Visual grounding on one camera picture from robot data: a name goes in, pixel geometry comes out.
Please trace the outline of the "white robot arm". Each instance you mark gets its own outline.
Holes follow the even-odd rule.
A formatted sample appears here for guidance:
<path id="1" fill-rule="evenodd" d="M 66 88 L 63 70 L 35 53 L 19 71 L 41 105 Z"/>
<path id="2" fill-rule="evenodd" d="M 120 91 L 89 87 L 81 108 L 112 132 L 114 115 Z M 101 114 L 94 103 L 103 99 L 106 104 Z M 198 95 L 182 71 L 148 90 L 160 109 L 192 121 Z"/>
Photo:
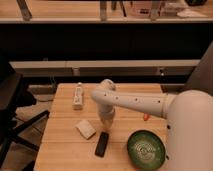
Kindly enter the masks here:
<path id="1" fill-rule="evenodd" d="M 105 79 L 91 92 L 103 123 L 115 106 L 164 118 L 166 171 L 213 171 L 213 96 L 199 90 L 179 94 L 119 92 Z"/>

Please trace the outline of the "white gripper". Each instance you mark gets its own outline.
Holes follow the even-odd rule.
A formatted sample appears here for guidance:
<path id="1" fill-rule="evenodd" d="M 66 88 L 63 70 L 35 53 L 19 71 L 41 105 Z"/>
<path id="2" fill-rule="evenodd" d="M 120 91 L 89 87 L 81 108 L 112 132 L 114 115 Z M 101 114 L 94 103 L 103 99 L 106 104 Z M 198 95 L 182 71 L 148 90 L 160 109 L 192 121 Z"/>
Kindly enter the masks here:
<path id="1" fill-rule="evenodd" d="M 100 112 L 99 113 L 99 118 L 101 123 L 103 124 L 104 130 L 109 131 L 115 117 L 115 111 L 112 110 L 110 112 Z"/>

